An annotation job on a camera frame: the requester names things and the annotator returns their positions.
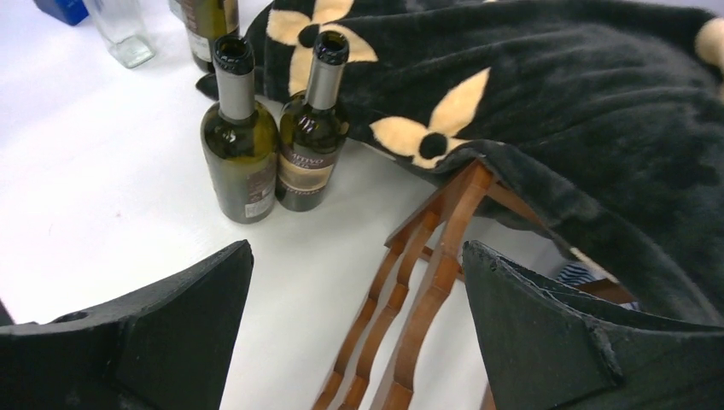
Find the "dark wine bottle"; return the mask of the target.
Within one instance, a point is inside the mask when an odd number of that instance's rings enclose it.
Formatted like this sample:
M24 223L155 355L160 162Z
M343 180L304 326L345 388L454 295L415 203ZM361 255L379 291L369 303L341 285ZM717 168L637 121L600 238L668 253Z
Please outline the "dark wine bottle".
M227 34L212 53L219 99L201 120L201 146L219 207L230 220L263 220L275 203L278 130L255 96L254 53Z
M344 35L321 32L312 48L306 89L283 107L275 194L290 211L306 212L323 201L347 140L349 115L338 92L349 51Z

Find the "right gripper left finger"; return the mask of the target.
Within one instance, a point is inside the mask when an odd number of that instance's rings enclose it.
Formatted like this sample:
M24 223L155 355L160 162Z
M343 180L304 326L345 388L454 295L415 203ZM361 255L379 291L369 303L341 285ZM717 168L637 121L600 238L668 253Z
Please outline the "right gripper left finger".
M103 304L3 326L2 408L219 408L253 267L237 241Z

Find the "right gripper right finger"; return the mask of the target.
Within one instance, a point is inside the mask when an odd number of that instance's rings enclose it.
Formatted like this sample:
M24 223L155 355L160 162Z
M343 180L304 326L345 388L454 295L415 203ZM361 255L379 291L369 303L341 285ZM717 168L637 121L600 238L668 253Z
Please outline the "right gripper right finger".
M722 408L722 328L620 307L477 241L462 257L498 408Z

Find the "dark wine bottle front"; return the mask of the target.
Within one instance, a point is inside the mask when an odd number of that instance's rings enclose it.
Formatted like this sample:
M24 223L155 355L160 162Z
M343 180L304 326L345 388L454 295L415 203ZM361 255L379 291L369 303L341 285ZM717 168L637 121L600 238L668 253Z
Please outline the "dark wine bottle front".
M278 130L255 96L254 53L227 34L212 53L219 99L201 120L201 146L219 207L230 220L263 220L275 203Z

